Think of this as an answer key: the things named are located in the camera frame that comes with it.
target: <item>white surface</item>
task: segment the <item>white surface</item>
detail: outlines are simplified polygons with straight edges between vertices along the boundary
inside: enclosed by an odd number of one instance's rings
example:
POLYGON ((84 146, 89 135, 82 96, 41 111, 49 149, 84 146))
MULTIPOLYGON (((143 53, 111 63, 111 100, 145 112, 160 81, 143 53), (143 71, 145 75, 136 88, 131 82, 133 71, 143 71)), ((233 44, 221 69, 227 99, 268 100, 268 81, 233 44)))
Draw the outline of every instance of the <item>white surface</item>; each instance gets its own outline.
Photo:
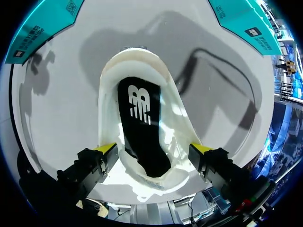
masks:
MULTIPOLYGON (((206 0, 87 0, 75 25, 37 52, 43 59, 40 63, 36 55, 14 71, 14 115, 19 114, 22 121, 17 125, 19 133, 24 131, 22 145, 26 141, 47 173, 55 177, 56 170, 71 165, 79 151, 98 144, 101 71, 123 47, 138 45, 157 54, 174 79, 197 47, 240 68, 251 83, 255 105, 246 79, 206 53, 201 54, 181 98, 203 144, 224 147, 239 166, 257 155, 273 112, 274 77, 269 56, 261 56, 222 29, 206 0), (19 103, 19 113, 15 113, 19 103)), ((177 199, 203 188, 202 180, 191 175, 184 187, 161 197, 153 195, 147 203, 177 199)), ((91 196, 120 204, 140 203, 130 186, 99 190, 97 185, 91 196)))
POLYGON ((3 152, 7 167, 15 182, 20 178, 17 169, 17 144, 9 113, 9 75, 10 64, 1 66, 0 74, 0 151, 3 152))
POLYGON ((9 74, 10 64, 0 66, 0 123, 10 118, 9 114, 9 74))

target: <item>machine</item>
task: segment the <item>machine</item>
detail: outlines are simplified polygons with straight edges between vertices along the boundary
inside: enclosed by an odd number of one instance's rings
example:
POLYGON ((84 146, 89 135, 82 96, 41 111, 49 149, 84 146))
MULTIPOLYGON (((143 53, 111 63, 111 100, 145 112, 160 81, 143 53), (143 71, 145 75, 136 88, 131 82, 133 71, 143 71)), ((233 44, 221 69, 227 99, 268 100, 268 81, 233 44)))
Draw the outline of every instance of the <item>machine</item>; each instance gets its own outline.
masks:
MULTIPOLYGON (((77 224, 87 224, 87 221, 110 224, 112 220, 93 216, 76 207, 76 203, 84 200, 98 182, 103 182, 118 159, 116 150, 115 143, 93 150, 86 148, 78 153, 78 160, 75 160, 73 165, 64 171, 58 170, 58 180, 53 179, 44 171, 38 174, 27 171, 21 176, 20 186, 38 215, 50 222, 76 220, 77 224)), ((262 176, 257 180, 252 180, 248 171, 235 165, 227 155, 228 152, 222 148, 211 149, 200 144, 190 145, 188 157, 196 170, 205 181, 209 181, 219 191, 224 199, 231 203, 228 212, 219 220, 205 223, 191 220, 190 225, 206 227, 241 223, 246 226, 252 220, 258 220, 262 214, 261 212, 256 215, 274 189, 275 183, 269 182, 262 176)), ((160 213, 159 220, 154 224, 183 225, 171 202, 165 204, 165 207, 163 204, 148 204, 146 212, 153 212, 152 210, 160 213)), ((140 213, 138 205, 134 206, 130 212, 132 224, 144 223, 140 223, 140 218, 144 219, 144 215, 140 213)), ((117 222, 115 225, 131 224, 117 222)))

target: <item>new balance logo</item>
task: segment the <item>new balance logo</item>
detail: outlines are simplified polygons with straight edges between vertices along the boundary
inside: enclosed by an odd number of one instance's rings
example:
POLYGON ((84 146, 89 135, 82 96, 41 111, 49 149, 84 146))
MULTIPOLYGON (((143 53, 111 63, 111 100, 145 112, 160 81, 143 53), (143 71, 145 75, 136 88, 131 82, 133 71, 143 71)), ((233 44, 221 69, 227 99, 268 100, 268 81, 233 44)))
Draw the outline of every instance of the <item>new balance logo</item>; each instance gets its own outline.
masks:
POLYGON ((147 90, 141 88, 138 90, 134 85, 128 87, 129 103, 135 105, 131 108, 131 116, 145 123, 151 124, 151 117, 146 113, 150 111, 150 95, 147 90))

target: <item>cable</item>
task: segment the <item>cable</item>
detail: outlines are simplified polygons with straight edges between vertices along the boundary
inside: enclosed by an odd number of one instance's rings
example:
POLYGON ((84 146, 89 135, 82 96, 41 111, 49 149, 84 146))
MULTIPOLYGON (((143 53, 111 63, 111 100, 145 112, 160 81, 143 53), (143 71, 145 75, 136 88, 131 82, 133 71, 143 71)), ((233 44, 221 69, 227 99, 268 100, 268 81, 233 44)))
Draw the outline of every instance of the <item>cable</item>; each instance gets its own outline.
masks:
POLYGON ((130 211, 130 210, 127 210, 127 211, 123 212, 122 214, 119 214, 119 211, 118 211, 118 217, 120 217, 121 215, 124 215, 126 212, 129 212, 129 211, 130 211))
POLYGON ((203 48, 196 48, 193 53, 195 54, 196 52, 205 52, 207 54, 209 54, 210 56, 212 56, 213 58, 216 58, 220 61, 223 61, 224 63, 228 64, 229 66, 231 66, 232 68, 234 68, 235 70, 237 70, 248 82, 249 86, 250 86, 250 89, 251 89, 251 92, 252 92, 252 96, 253 96, 253 100, 254 100, 254 105, 256 104, 256 100, 255 100, 255 94, 253 92, 253 89, 252 89, 252 85, 250 83, 250 80, 247 78, 247 76, 244 74, 244 72, 242 72, 238 67, 236 67, 235 65, 233 65, 232 63, 230 63, 229 61, 209 52, 208 50, 206 49, 203 49, 203 48))
POLYGON ((193 210, 193 208, 189 205, 189 203, 188 203, 188 206, 190 207, 190 222, 191 222, 191 224, 193 224, 193 223, 195 222, 195 220, 194 220, 194 210, 193 210))

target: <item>shoe insole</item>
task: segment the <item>shoe insole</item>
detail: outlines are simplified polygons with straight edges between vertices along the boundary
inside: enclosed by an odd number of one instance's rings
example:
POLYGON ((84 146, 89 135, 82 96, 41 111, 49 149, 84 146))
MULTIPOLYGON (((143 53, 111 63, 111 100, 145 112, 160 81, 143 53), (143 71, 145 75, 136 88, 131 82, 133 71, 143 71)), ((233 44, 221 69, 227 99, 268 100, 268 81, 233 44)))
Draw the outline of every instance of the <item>shoe insole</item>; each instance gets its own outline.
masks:
POLYGON ((159 144, 160 87, 136 77, 118 85, 118 104, 125 150, 149 177, 160 177, 171 165, 159 144))

